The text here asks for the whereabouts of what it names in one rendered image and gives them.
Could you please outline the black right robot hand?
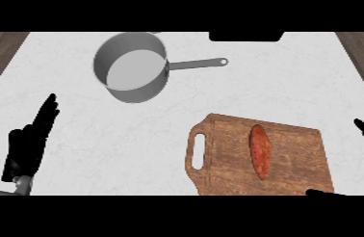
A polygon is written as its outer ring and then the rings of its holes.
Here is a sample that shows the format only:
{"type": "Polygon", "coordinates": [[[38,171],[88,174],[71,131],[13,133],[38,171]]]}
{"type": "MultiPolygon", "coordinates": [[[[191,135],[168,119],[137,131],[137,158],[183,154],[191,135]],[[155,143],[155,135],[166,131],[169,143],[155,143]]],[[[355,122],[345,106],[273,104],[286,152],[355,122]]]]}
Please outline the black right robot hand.
{"type": "MultiPolygon", "coordinates": [[[[362,137],[364,137],[364,121],[359,118],[354,119],[354,125],[361,131],[362,137]]],[[[345,196],[343,194],[336,194],[336,193],[329,193],[315,189],[308,189],[305,190],[305,195],[306,196],[345,196]]]]}

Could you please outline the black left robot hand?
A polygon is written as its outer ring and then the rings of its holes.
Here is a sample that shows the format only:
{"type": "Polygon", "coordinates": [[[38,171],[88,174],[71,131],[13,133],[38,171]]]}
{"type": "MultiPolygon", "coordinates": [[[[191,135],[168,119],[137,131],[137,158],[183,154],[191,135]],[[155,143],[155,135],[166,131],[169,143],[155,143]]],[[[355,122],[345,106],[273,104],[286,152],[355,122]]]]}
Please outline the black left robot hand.
{"type": "Polygon", "coordinates": [[[32,123],[9,133],[9,154],[1,175],[3,182],[12,182],[16,177],[29,176],[38,172],[46,143],[60,113],[56,95],[46,99],[32,123]]]}

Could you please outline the brown wooden cutting board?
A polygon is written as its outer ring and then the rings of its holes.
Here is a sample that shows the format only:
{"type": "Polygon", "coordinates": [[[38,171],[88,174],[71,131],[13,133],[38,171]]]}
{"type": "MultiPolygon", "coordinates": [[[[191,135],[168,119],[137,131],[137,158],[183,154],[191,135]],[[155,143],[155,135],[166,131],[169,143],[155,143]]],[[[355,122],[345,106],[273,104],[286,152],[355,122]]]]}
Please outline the brown wooden cutting board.
{"type": "Polygon", "coordinates": [[[199,195],[301,196],[308,189],[331,193],[333,182],[320,131],[255,119],[211,114],[191,127],[205,136],[203,165],[191,167],[186,151],[184,170],[199,195]],[[255,125],[270,139],[267,179],[259,179],[250,156],[249,135],[255,125]]]}

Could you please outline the orange sweet potato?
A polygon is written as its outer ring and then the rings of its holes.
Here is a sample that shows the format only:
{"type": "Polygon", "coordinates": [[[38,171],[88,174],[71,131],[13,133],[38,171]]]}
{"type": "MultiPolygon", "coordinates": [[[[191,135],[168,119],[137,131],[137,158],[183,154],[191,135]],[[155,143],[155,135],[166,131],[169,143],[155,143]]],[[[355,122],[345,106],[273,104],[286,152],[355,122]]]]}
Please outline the orange sweet potato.
{"type": "Polygon", "coordinates": [[[270,172],[270,139],[262,126],[258,124],[250,130],[249,148],[258,177],[265,180],[270,172]]]}

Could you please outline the black appliance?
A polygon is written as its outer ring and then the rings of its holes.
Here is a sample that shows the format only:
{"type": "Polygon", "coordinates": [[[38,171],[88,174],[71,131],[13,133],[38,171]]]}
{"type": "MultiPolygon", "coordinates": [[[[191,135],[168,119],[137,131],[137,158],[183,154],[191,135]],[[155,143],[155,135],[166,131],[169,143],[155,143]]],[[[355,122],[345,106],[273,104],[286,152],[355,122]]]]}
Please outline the black appliance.
{"type": "Polygon", "coordinates": [[[283,32],[211,32],[211,41],[278,41],[283,32]]]}

